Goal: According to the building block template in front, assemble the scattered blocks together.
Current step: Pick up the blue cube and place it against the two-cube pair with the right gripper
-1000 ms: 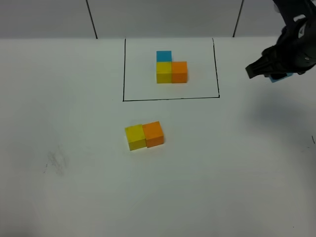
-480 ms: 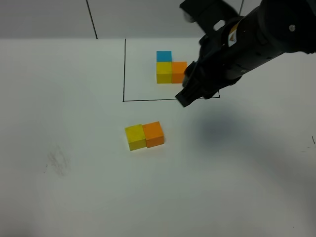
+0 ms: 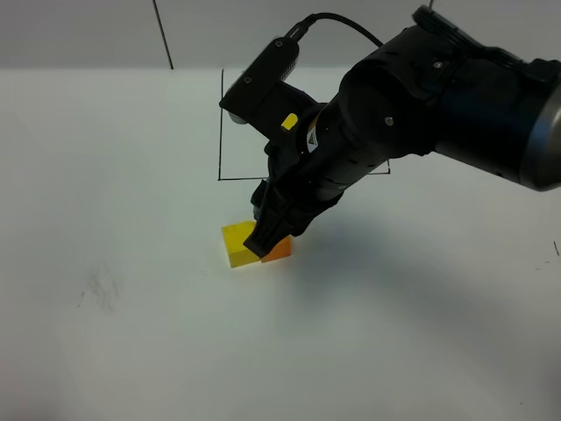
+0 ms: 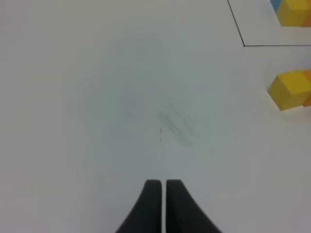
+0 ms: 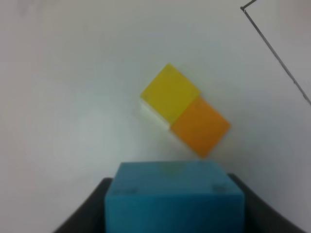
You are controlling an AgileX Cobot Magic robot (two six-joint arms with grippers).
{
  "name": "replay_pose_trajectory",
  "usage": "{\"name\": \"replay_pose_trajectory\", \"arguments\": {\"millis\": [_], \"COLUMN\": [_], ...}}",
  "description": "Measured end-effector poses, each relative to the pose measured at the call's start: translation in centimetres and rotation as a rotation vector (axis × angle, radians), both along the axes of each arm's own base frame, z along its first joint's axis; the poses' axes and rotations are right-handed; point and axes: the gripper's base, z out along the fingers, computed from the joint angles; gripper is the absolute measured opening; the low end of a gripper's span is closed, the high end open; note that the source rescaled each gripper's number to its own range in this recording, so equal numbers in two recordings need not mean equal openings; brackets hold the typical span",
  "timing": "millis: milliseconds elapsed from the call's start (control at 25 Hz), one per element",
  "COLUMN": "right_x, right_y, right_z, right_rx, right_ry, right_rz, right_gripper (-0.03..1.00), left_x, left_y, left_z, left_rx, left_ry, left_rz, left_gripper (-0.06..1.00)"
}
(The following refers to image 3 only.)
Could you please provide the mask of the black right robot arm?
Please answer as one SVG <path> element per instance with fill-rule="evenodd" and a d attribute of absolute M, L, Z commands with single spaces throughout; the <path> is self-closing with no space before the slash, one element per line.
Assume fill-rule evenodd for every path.
<path fill-rule="evenodd" d="M 269 254 L 381 164 L 440 153 L 536 191 L 560 184 L 560 64 L 523 61 L 428 6 L 355 64 L 328 103 L 287 83 L 310 15 L 273 39 L 221 107 L 266 138 L 245 246 Z"/>

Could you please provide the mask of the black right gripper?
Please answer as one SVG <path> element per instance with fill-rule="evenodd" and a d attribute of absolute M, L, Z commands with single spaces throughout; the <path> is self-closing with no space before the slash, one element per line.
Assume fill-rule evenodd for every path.
<path fill-rule="evenodd" d="M 314 111 L 287 143 L 268 142 L 265 153 L 269 176 L 252 194 L 255 226 L 244 241 L 260 258 L 302 234 L 373 170 L 372 145 L 352 134 L 337 103 Z"/>

